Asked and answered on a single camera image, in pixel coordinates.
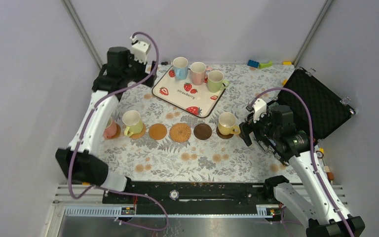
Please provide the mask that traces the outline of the yellow mug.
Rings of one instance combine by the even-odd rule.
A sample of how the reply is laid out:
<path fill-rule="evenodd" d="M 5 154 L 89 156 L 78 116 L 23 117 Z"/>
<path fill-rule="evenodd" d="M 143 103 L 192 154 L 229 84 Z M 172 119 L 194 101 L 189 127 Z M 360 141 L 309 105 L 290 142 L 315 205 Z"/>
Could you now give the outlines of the yellow mug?
<path fill-rule="evenodd" d="M 229 112 L 224 112 L 220 114 L 219 120 L 218 120 L 218 127 L 219 127 L 219 131 L 223 135 L 240 134 L 240 128 L 237 125 L 236 116 Z"/>

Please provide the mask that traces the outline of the blue mug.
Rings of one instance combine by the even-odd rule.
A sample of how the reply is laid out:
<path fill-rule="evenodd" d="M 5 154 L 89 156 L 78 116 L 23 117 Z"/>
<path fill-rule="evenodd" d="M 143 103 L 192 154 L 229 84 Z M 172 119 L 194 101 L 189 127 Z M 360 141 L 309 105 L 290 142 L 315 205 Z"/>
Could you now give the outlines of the blue mug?
<path fill-rule="evenodd" d="M 173 71 L 175 78 L 178 80 L 185 80 L 188 76 L 189 62 L 185 57 L 177 57 L 172 61 Z"/>

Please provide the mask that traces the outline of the yellow-green mug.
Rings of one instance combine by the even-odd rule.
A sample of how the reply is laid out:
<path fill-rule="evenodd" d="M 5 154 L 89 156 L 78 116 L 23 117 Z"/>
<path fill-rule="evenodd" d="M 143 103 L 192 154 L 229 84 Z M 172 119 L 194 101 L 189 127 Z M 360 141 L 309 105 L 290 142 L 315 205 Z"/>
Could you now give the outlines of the yellow-green mug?
<path fill-rule="evenodd" d="M 130 110 L 124 113 L 122 122 L 126 126 L 124 135 L 131 137 L 132 135 L 139 134 L 143 130 L 143 122 L 141 115 L 136 110 Z"/>

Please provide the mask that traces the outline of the green mug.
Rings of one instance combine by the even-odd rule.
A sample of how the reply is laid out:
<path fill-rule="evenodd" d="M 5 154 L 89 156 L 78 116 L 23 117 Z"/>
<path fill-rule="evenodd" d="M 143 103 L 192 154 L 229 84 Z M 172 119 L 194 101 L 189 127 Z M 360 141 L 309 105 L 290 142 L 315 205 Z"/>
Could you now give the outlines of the green mug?
<path fill-rule="evenodd" d="M 226 89 L 229 85 L 229 81 L 224 79 L 224 74 L 220 71 L 213 70 L 207 76 L 207 88 L 212 93 Z"/>

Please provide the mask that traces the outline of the pink mug front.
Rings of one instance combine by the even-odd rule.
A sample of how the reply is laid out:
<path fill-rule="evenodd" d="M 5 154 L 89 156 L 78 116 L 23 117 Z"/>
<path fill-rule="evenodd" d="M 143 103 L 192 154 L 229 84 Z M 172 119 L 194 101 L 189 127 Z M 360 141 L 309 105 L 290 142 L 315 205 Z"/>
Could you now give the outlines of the pink mug front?
<path fill-rule="evenodd" d="M 110 117 L 105 127 L 103 137 L 106 140 L 112 139 L 116 135 L 116 133 L 117 133 L 117 124 L 115 120 L 112 117 Z"/>

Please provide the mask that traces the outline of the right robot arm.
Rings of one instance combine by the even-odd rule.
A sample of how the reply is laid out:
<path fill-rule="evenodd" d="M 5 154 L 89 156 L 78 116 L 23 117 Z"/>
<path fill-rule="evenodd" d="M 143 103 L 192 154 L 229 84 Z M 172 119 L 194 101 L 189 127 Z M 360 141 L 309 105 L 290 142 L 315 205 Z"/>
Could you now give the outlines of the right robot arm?
<path fill-rule="evenodd" d="M 253 133 L 259 145 L 269 147 L 289 164 L 301 179 L 309 200 L 300 195 L 282 175 L 264 181 L 263 196 L 269 203 L 285 205 L 305 227 L 308 237 L 358 237 L 365 224 L 360 216 L 352 216 L 335 193 L 326 172 L 318 162 L 309 135 L 298 130 L 289 106 L 266 104 L 251 106 L 242 122 L 240 136 L 247 146 Z"/>

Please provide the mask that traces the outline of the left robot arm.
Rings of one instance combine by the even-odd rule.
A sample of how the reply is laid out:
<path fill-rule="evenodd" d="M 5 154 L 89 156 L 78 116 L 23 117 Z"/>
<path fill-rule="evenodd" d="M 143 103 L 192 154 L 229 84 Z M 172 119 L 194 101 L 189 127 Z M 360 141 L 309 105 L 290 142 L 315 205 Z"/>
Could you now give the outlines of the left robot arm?
<path fill-rule="evenodd" d="M 128 84 L 142 83 L 152 87 L 156 78 L 156 64 L 146 73 L 148 43 L 143 46 L 111 47 L 104 64 L 93 82 L 91 100 L 83 121 L 69 145 L 56 151 L 55 157 L 68 180 L 69 191 L 72 182 L 87 182 L 103 190 L 114 192 L 122 203 L 133 198 L 133 190 L 127 186 L 129 179 L 109 170 L 108 165 L 97 158 L 103 133 L 111 119 L 112 112 L 121 100 Z"/>

